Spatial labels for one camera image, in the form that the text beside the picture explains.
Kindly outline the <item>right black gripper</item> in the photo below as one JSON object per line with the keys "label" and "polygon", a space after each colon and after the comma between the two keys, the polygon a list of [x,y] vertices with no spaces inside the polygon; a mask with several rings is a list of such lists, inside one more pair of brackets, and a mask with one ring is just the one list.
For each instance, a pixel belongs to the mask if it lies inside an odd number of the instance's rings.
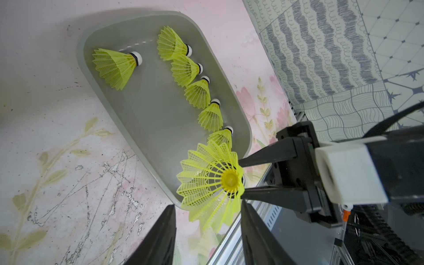
{"label": "right black gripper", "polygon": [[292,210],[308,223],[326,228],[341,226],[339,206],[330,202],[316,165],[320,146],[311,121],[301,121],[277,133],[277,141],[240,159],[241,167],[272,163],[268,184],[247,188],[241,199],[260,201]]}

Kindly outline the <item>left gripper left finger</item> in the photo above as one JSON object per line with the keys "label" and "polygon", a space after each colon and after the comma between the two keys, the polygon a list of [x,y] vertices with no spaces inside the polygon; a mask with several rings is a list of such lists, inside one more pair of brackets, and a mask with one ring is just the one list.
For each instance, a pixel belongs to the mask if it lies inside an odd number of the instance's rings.
{"label": "left gripper left finger", "polygon": [[176,209],[165,207],[138,248],[126,260],[126,265],[171,265],[176,241]]}

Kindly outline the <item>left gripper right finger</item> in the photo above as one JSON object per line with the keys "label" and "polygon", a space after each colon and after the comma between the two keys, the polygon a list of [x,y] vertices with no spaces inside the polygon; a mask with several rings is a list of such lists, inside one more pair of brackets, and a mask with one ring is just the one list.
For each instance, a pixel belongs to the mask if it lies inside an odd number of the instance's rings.
{"label": "left gripper right finger", "polygon": [[241,235],[247,265],[294,265],[250,203],[241,204]]}

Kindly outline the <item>yellow shuttlecock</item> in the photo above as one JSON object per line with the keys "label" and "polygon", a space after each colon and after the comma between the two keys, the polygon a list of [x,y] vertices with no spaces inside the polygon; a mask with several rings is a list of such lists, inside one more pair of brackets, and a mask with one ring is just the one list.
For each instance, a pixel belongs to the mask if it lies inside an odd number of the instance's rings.
{"label": "yellow shuttlecock", "polygon": [[142,56],[136,51],[125,54],[99,48],[92,56],[99,76],[117,91],[124,89],[135,68],[142,64]]}
{"label": "yellow shuttlecock", "polygon": [[183,42],[180,36],[169,26],[161,29],[157,40],[159,56],[164,61],[173,60],[176,55],[191,57],[193,49]]}
{"label": "yellow shuttlecock", "polygon": [[226,126],[223,130],[216,131],[208,137],[208,142],[215,142],[218,145],[227,144],[231,150],[233,146],[232,135],[234,129],[231,126]]}
{"label": "yellow shuttlecock", "polygon": [[188,86],[200,74],[204,67],[185,55],[176,55],[171,62],[171,72],[174,81],[181,87]]}
{"label": "yellow shuttlecock", "polygon": [[190,105],[199,109],[205,109],[211,101],[209,90],[210,78],[202,76],[200,80],[186,87],[184,96]]}
{"label": "yellow shuttlecock", "polygon": [[182,171],[177,174],[181,208],[189,212],[189,221],[199,221],[201,230],[218,233],[240,212],[245,187],[238,160],[228,144],[210,141],[189,150],[188,158],[181,161]]}
{"label": "yellow shuttlecock", "polygon": [[216,132],[223,127],[223,116],[220,110],[220,100],[213,99],[209,106],[207,106],[198,116],[199,125],[207,130]]}

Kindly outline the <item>grey plastic storage box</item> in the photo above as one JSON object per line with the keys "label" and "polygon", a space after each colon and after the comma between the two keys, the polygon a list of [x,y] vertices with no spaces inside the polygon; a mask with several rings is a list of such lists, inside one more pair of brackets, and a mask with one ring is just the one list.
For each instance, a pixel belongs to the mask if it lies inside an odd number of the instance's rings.
{"label": "grey plastic storage box", "polygon": [[[109,20],[85,30],[77,44],[79,67],[130,147],[176,205],[181,161],[189,150],[205,144],[209,133],[198,124],[200,110],[192,107],[171,74],[171,64],[160,59],[157,37],[169,25],[194,50],[193,60],[211,80],[211,97],[220,100],[224,124],[233,127],[233,151],[246,157],[252,132],[227,77],[200,30],[188,16],[175,11],[151,11]],[[104,48],[139,53],[138,66],[125,88],[117,91],[99,76],[93,52]]]}

